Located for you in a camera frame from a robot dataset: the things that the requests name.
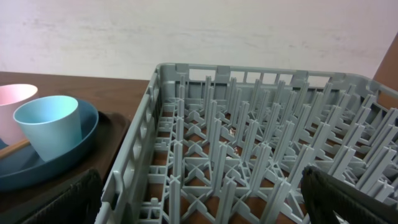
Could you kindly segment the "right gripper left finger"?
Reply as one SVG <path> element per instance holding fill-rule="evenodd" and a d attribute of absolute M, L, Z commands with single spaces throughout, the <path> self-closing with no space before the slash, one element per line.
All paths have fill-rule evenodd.
<path fill-rule="evenodd" d="M 30 212 L 22 224 L 94 224 L 101 207 L 103 181 L 96 169 L 84 171 L 58 195 Z"/>

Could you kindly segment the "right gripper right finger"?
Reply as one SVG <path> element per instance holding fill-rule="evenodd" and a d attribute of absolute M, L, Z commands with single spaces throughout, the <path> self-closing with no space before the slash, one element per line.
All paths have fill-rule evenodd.
<path fill-rule="evenodd" d="M 312 223 L 397 224 L 397 210 L 332 177 L 315 166 L 302 171 L 301 193 Z"/>

